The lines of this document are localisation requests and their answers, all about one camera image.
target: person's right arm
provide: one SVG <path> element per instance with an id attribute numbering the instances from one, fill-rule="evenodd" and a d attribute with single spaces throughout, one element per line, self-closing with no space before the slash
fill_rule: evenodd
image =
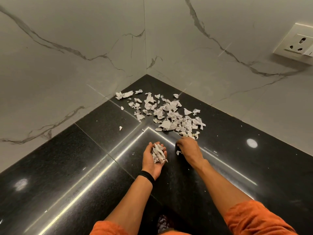
<path id="1" fill-rule="evenodd" d="M 286 235 L 295 230 L 261 203 L 231 184 L 203 158 L 198 143 L 182 137 L 177 145 L 204 181 L 218 211 L 233 234 Z"/>

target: person's right hand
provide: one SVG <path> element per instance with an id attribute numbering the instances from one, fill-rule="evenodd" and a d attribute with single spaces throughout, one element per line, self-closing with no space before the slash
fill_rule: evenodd
<path id="1" fill-rule="evenodd" d="M 204 158 L 196 140 L 183 136 L 177 141 L 177 146 L 193 168 L 201 167 Z"/>

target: hand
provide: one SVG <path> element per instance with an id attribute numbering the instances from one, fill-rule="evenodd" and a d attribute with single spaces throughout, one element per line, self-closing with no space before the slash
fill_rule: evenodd
<path id="1" fill-rule="evenodd" d="M 161 164 L 160 162 L 157 162 L 157 163 L 153 162 L 153 157 L 151 154 L 153 147 L 154 147 L 154 144 L 150 142 L 148 146 L 146 147 L 146 150 L 143 152 L 142 170 L 149 172 L 151 176 L 153 176 L 154 180 L 156 180 L 160 176 L 161 169 L 165 163 Z M 164 147 L 163 153 L 165 157 L 167 157 L 166 147 Z"/>
<path id="2" fill-rule="evenodd" d="M 204 158 L 196 140 L 183 136 L 177 141 L 177 146 L 193 168 L 201 167 Z"/>

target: white light spot on floor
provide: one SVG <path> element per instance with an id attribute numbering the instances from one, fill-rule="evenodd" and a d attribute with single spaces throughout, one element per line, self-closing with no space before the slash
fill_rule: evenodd
<path id="1" fill-rule="evenodd" d="M 249 145 L 249 147 L 252 147 L 254 149 L 258 146 L 258 143 L 252 138 L 247 139 L 247 144 Z"/>
<path id="2" fill-rule="evenodd" d="M 20 191 L 20 190 L 24 189 L 27 184 L 28 184 L 27 179 L 21 179 L 15 183 L 14 187 L 15 187 L 16 191 Z"/>

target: person's left arm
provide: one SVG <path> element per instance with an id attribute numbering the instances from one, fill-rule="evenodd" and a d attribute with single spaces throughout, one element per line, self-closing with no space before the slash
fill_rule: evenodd
<path id="1" fill-rule="evenodd" d="M 153 162 L 153 157 L 151 155 L 153 146 L 154 145 L 150 142 L 143 153 L 142 170 L 149 172 L 154 180 L 156 180 L 160 176 L 164 163 Z M 164 155 L 167 156 L 166 148 L 164 148 L 163 151 Z M 143 210 L 145 209 L 151 191 L 152 183 L 146 177 L 139 175 L 127 191 L 126 195 L 105 221 L 112 222 L 112 226 L 116 226 L 116 229 L 120 230 L 120 234 L 123 234 L 125 231 L 129 235 L 136 235 L 141 223 Z M 97 223 L 90 235 L 110 234 L 109 231 L 101 229 L 101 226 L 97 226 Z"/>

